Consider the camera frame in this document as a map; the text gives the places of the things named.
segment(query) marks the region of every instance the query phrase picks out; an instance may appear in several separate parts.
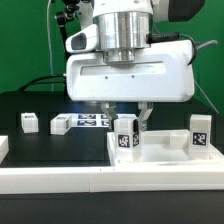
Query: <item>white box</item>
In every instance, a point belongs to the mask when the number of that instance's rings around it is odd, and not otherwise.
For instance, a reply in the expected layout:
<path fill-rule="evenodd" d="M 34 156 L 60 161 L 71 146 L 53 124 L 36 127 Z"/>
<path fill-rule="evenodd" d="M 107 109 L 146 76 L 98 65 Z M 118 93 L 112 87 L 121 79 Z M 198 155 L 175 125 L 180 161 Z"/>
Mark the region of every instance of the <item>white box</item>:
<path fill-rule="evenodd" d="M 209 159 L 212 117 L 192 115 L 190 120 L 189 157 Z"/>
<path fill-rule="evenodd" d="M 114 121 L 116 158 L 121 161 L 134 162 L 141 156 L 139 132 L 134 130 L 136 118 L 119 118 Z"/>
<path fill-rule="evenodd" d="M 59 114 L 51 120 L 51 134 L 64 135 L 72 127 L 72 116 L 70 114 Z"/>
<path fill-rule="evenodd" d="M 38 119 L 35 113 L 22 113 L 21 124 L 24 133 L 39 132 Z"/>
<path fill-rule="evenodd" d="M 224 164 L 224 155 L 212 144 L 205 153 L 208 159 L 194 159 L 189 156 L 188 130 L 146 131 L 141 132 L 141 156 L 137 161 L 119 160 L 116 155 L 115 134 L 107 133 L 107 148 L 111 166 L 146 167 L 146 166 L 187 166 Z"/>

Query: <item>marker cube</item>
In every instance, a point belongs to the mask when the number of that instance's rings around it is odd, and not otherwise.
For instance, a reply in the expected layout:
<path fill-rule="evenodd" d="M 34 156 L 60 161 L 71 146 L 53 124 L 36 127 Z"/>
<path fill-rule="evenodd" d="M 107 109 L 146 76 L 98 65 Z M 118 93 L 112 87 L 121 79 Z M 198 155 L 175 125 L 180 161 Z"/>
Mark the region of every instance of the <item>marker cube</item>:
<path fill-rule="evenodd" d="M 209 159 L 212 117 L 192 115 L 190 120 L 189 157 Z"/>
<path fill-rule="evenodd" d="M 114 121 L 116 158 L 134 162 L 141 156 L 140 134 L 134 130 L 136 118 L 120 118 Z"/>
<path fill-rule="evenodd" d="M 22 113 L 21 124 L 24 133 L 39 132 L 38 119 L 35 113 Z"/>
<path fill-rule="evenodd" d="M 72 116 L 69 114 L 59 114 L 51 120 L 51 134 L 64 135 L 72 127 Z"/>

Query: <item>black table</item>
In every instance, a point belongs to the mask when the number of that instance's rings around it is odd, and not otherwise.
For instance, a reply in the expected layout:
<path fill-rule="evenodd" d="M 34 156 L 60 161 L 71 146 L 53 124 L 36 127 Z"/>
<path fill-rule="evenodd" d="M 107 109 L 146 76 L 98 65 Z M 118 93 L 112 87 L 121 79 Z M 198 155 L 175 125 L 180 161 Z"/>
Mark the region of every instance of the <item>black table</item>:
<path fill-rule="evenodd" d="M 0 95 L 0 103 L 0 135 L 9 136 L 10 146 L 1 168 L 110 166 L 107 128 L 72 128 L 65 136 L 49 132 L 58 113 L 102 113 L 99 104 L 74 103 L 61 92 L 8 92 Z M 23 112 L 37 113 L 38 134 L 24 135 Z M 139 113 L 135 103 L 120 103 L 117 112 Z M 148 129 L 188 129 L 191 114 L 212 115 L 211 142 L 224 152 L 224 119 L 195 99 L 154 104 Z M 223 206 L 224 191 L 0 195 L 0 223 L 210 224 L 224 222 Z"/>

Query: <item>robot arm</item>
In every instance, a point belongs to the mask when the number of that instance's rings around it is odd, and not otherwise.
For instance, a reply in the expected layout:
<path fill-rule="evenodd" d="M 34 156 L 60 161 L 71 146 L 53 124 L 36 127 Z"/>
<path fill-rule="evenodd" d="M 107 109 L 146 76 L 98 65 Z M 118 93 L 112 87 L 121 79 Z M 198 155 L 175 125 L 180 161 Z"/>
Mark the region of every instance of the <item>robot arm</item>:
<path fill-rule="evenodd" d="M 150 22 L 189 20 L 204 0 L 95 0 L 92 5 L 93 24 L 66 41 L 74 54 L 67 62 L 68 94 L 74 101 L 102 102 L 110 121 L 116 119 L 110 102 L 138 102 L 139 129 L 145 131 L 152 111 L 148 102 L 183 102 L 194 94 L 191 42 L 147 44 Z"/>
<path fill-rule="evenodd" d="M 188 21 L 204 6 L 205 0 L 152 0 L 155 22 Z"/>

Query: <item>green wall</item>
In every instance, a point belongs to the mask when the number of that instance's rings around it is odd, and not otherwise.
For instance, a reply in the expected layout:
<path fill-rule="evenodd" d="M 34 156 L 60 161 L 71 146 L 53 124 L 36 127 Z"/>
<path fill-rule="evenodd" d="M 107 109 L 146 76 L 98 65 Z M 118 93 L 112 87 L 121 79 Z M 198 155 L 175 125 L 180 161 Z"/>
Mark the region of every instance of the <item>green wall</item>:
<path fill-rule="evenodd" d="M 0 1 L 0 92 L 17 90 L 33 78 L 49 75 L 46 11 L 48 0 Z M 51 5 L 51 33 L 55 74 L 65 72 L 65 59 L 59 29 L 54 20 L 63 4 Z M 185 23 L 161 23 L 161 32 L 179 31 L 195 40 L 216 39 L 219 46 L 199 52 L 194 63 L 195 79 L 224 114 L 224 0 L 207 0 L 203 10 Z M 77 21 L 69 24 L 69 33 L 79 29 Z M 207 101 L 196 91 L 195 97 Z"/>

